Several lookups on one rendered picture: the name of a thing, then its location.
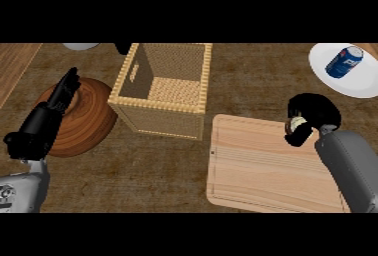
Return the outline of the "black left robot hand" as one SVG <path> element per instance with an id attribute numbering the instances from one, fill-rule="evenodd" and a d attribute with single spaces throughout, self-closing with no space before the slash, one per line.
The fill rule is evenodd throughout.
<path id="1" fill-rule="evenodd" d="M 38 161 L 45 157 L 57 136 L 64 111 L 81 85 L 78 79 L 76 68 L 72 67 L 56 84 L 48 99 L 36 104 L 27 114 L 19 131 L 4 136 L 2 141 L 11 159 Z"/>

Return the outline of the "cupcake with pale frosting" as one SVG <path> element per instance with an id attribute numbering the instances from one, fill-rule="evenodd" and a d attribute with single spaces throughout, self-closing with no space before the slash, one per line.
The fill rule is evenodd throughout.
<path id="1" fill-rule="evenodd" d="M 301 117 L 301 116 L 295 116 L 292 117 L 287 121 L 286 121 L 286 124 L 284 124 L 284 132 L 286 134 L 292 134 L 296 127 L 305 123 L 307 120 Z"/>

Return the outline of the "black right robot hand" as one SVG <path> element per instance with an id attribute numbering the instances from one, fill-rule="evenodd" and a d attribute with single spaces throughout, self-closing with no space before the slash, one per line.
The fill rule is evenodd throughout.
<path id="1" fill-rule="evenodd" d="M 289 99 L 287 120 L 301 116 L 302 123 L 292 134 L 284 135 L 287 144 L 299 147 L 317 129 L 321 134 L 335 131 L 340 126 L 340 114 L 330 100 L 320 94 L 302 93 Z"/>

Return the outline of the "blue soda can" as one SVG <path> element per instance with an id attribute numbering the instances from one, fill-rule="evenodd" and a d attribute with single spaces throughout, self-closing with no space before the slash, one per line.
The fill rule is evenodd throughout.
<path id="1" fill-rule="evenodd" d="M 363 60 L 363 50 L 357 46 L 340 49 L 324 67 L 324 72 L 332 78 L 342 78 Z"/>

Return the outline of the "grey round object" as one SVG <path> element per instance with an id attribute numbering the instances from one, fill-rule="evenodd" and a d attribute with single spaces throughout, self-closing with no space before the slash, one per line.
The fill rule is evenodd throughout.
<path id="1" fill-rule="evenodd" d="M 63 46 L 73 51 L 84 51 L 94 48 L 98 43 L 63 43 Z"/>

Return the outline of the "brown wooden panel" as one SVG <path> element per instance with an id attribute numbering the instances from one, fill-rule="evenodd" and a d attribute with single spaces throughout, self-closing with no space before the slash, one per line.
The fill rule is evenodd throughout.
<path id="1" fill-rule="evenodd" d="M 2 107 L 41 43 L 0 43 L 0 108 Z"/>

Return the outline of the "tan wicker basket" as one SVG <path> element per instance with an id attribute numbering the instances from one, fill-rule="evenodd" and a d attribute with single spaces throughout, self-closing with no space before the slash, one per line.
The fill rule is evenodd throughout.
<path id="1" fill-rule="evenodd" d="M 200 140 L 211 43 L 132 43 L 107 104 L 135 133 Z"/>

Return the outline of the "round brown wooden board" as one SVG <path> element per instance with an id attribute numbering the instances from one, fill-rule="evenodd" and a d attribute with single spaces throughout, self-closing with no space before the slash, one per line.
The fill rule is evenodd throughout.
<path id="1" fill-rule="evenodd" d="M 50 156 L 61 158 L 73 157 L 97 146 L 118 118 L 107 105 L 110 87 L 91 78 L 81 78 L 79 83 L 48 152 Z"/>

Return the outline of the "pale wooden cutting board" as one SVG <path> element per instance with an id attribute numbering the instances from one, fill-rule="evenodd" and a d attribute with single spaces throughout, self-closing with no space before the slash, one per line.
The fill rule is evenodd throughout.
<path id="1" fill-rule="evenodd" d="M 335 181 L 314 150 L 292 147 L 283 124 L 218 114 L 212 119 L 206 199 L 264 213 L 346 213 Z"/>

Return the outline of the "black object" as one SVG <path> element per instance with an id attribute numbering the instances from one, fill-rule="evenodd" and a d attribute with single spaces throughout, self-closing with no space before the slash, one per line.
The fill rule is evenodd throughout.
<path id="1" fill-rule="evenodd" d="M 129 43 L 116 43 L 115 48 L 120 55 L 126 55 L 129 51 L 131 44 Z"/>

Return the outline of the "white round plate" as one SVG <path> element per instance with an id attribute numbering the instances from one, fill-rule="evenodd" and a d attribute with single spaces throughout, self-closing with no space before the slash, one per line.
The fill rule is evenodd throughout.
<path id="1" fill-rule="evenodd" d="M 326 65 L 349 46 L 349 43 L 317 43 L 308 53 L 311 70 L 324 85 L 342 95 L 354 98 L 378 97 L 378 60 L 366 50 L 361 62 L 340 78 L 333 78 L 326 73 Z"/>

